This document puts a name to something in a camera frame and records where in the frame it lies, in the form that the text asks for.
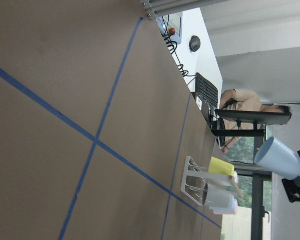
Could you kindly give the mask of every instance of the hand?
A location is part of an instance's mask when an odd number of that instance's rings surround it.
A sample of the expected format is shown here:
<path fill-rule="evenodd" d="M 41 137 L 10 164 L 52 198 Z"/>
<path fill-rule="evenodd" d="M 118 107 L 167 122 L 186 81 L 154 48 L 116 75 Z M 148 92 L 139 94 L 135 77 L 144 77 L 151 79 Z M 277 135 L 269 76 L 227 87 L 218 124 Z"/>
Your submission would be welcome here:
<path fill-rule="evenodd" d="M 221 147 L 221 152 L 222 152 L 224 155 L 227 154 L 228 150 L 229 150 L 229 148 L 228 148 L 227 145 L 223 145 L 223 146 Z"/>

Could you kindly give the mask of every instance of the yellow cup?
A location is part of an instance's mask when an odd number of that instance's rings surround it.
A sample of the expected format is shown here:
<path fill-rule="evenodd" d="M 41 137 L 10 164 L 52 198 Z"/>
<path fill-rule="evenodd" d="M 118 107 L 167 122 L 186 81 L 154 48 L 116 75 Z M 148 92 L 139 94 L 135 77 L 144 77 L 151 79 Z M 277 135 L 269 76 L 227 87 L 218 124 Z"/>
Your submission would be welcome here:
<path fill-rule="evenodd" d="M 216 157 L 211 157 L 208 172 L 212 174 L 222 174 L 234 176 L 234 165 L 222 161 Z"/>

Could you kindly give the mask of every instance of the metal frame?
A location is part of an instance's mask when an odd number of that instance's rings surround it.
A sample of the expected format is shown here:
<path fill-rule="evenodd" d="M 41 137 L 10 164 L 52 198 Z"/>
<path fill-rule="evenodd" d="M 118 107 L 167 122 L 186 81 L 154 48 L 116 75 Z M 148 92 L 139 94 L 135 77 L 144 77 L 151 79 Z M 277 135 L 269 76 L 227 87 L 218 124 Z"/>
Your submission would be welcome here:
<path fill-rule="evenodd" d="M 252 205 L 251 205 L 251 240 L 262 239 L 262 219 L 264 217 L 263 206 L 263 182 L 271 181 L 271 172 L 258 169 L 258 166 L 235 167 L 239 176 L 252 177 Z"/>
<path fill-rule="evenodd" d="M 149 19 L 185 10 L 217 4 L 227 0 L 140 0 Z"/>

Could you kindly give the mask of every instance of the black cable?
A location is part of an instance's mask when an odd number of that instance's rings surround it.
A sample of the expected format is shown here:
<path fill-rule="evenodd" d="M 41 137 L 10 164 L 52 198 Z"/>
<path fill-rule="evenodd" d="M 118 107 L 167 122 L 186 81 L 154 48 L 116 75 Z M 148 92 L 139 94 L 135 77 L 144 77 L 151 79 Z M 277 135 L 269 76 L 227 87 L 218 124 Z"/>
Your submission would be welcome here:
<path fill-rule="evenodd" d="M 235 163 L 235 162 L 238 163 L 238 162 L 239 162 L 239 163 L 242 163 L 242 164 L 249 164 L 249 163 L 247 163 L 247 162 L 244 163 L 244 162 L 241 162 L 241 161 L 231 161 L 231 163 L 232 163 L 232 162 L 233 162 L 233 163 Z"/>
<path fill-rule="evenodd" d="M 190 82 L 187 83 L 187 85 L 189 85 L 193 80 L 195 80 L 195 77 L 192 78 L 192 80 Z"/>
<path fill-rule="evenodd" d="M 178 62 L 179 62 L 179 64 L 177 65 L 177 67 L 178 67 L 178 69 L 179 69 L 179 71 L 180 71 L 180 73 L 182 74 L 182 76 L 183 77 L 196 77 L 196 75 L 189 75 L 189 71 L 188 70 L 185 70 L 183 67 L 184 67 L 184 65 L 181 63 L 181 61 L 180 61 L 180 59 L 179 59 L 179 57 L 178 57 L 178 55 L 176 54 L 176 48 L 178 47 L 178 43 L 176 42 L 176 41 L 173 41 L 173 40 L 171 40 L 171 36 L 173 35 L 172 33 L 170 34 L 170 33 L 168 33 L 167 32 L 167 29 L 168 29 L 168 24 L 169 24 L 169 20 L 170 20 L 170 15 L 168 15 L 168 21 L 167 21 L 167 24 L 165 24 L 165 21 L 164 21 L 164 18 L 162 17 L 162 20 L 163 20 L 163 24 L 165 25 L 165 31 L 164 31 L 164 34 L 162 34 L 162 36 L 163 36 L 163 38 L 164 38 L 164 41 L 165 41 L 165 43 L 166 43 L 166 45 L 167 45 L 167 47 L 168 47 L 168 49 L 169 49 L 169 51 L 170 51 L 170 53 L 171 54 L 175 54 L 176 55 L 176 58 L 178 59 Z"/>

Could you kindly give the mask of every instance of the brown cardboard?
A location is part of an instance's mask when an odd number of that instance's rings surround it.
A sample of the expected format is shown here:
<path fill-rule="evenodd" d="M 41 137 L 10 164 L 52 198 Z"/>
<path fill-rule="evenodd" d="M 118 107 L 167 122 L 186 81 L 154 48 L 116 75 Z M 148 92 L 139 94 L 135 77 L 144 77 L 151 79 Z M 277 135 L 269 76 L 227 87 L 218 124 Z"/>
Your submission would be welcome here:
<path fill-rule="evenodd" d="M 0 78 L 0 239 L 56 239 L 91 141 Z"/>
<path fill-rule="evenodd" d="M 142 16 L 132 0 L 0 1 L 0 68 L 95 135 Z M 214 136 L 189 96 L 156 22 L 144 19 L 100 135 L 141 172 L 97 146 L 65 239 L 159 239 L 168 193 L 141 173 L 169 189 L 177 153 L 172 191 L 195 206 L 180 192 L 184 160 L 208 166 Z M 59 236 L 91 146 L 0 78 L 0 239 Z M 202 235 L 201 215 L 169 204 L 165 239 L 216 239 Z"/>
<path fill-rule="evenodd" d="M 213 211 L 210 210 L 208 207 L 204 208 L 203 213 L 208 218 L 212 219 L 217 224 L 219 224 L 220 226 L 222 225 L 222 215 L 213 214 Z M 216 226 L 215 224 L 213 224 L 212 222 L 205 219 L 203 221 L 202 234 L 204 236 L 203 239 L 208 239 L 208 240 L 220 239 L 221 229 L 218 226 Z"/>

